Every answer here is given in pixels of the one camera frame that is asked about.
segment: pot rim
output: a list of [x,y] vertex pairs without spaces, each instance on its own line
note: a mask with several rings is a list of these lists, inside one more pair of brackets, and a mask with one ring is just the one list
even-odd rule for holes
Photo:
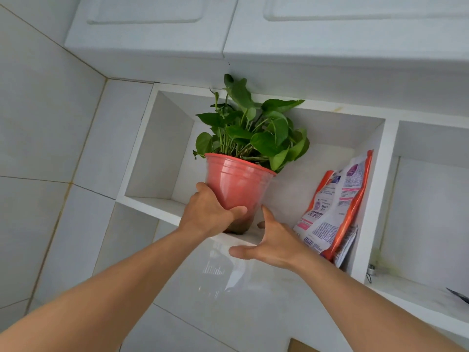
[[232,157],[232,156],[229,156],[229,155],[226,155],[226,154],[220,154],[220,153],[205,153],[204,154],[206,157],[209,156],[209,157],[219,157],[219,158],[229,158],[231,160],[234,160],[238,163],[242,163],[244,165],[247,165],[247,166],[250,166],[252,168],[255,168],[255,169],[259,169],[259,170],[263,170],[265,172],[268,172],[270,174],[272,174],[273,176],[277,176],[277,173],[274,172],[273,170],[270,170],[270,169],[267,169],[267,168],[264,168],[263,166],[261,165],[258,165],[258,164],[254,164],[252,162],[248,162],[247,160],[244,160],[244,159],[240,159],[240,158],[235,158],[235,157]]

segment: hand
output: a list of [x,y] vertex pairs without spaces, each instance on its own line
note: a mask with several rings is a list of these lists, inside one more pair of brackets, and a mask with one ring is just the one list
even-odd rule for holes
[[260,260],[271,266],[292,270],[295,259],[305,254],[310,255],[311,250],[300,241],[290,227],[277,222],[267,207],[262,206],[262,212],[265,221],[257,226],[260,228],[265,226],[266,232],[261,243],[255,247],[231,247],[229,250],[230,255],[242,260]]
[[192,195],[184,209],[180,229],[200,232],[204,238],[208,238],[223,232],[234,220],[248,212],[244,206],[225,210],[207,185],[197,183],[196,187],[198,192]]

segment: person's right hand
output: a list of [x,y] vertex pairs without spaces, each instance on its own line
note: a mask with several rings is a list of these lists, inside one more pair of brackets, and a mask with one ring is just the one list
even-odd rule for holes
[[300,238],[288,227],[275,220],[272,212],[262,206],[264,213],[266,232],[259,245],[234,246],[229,253],[231,256],[243,260],[260,260],[271,266],[285,269],[293,269],[294,262],[300,256],[310,255],[310,249],[300,240]]

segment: purple logo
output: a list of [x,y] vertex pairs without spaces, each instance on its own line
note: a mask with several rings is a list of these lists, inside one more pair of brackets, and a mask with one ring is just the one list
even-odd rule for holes
[[358,167],[358,164],[353,165],[347,172],[347,176],[352,176],[353,174],[355,174],[357,167]]

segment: potted plant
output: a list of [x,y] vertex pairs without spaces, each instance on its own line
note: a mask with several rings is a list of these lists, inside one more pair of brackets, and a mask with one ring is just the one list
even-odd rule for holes
[[304,100],[269,99],[260,104],[252,100],[245,78],[234,80],[225,74],[224,82],[225,102],[220,103],[220,94],[212,91],[215,112],[197,115],[213,133],[201,133],[193,153],[207,159],[206,184],[220,204],[226,209],[248,208],[227,230],[242,234],[252,224],[270,180],[306,153],[309,140],[306,129],[295,130],[284,115]]

